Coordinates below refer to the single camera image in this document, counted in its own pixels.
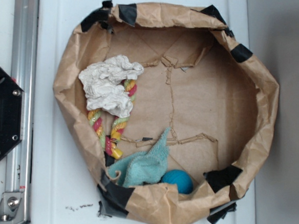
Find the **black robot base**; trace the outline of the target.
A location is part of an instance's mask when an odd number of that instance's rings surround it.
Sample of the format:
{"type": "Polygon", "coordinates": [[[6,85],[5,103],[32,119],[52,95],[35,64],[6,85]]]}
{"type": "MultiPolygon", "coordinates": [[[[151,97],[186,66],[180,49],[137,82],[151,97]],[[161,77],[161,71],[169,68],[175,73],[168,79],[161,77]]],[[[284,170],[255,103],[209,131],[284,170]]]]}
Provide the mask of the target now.
{"type": "Polygon", "coordinates": [[[23,95],[0,67],[0,161],[21,141],[23,95]]]}

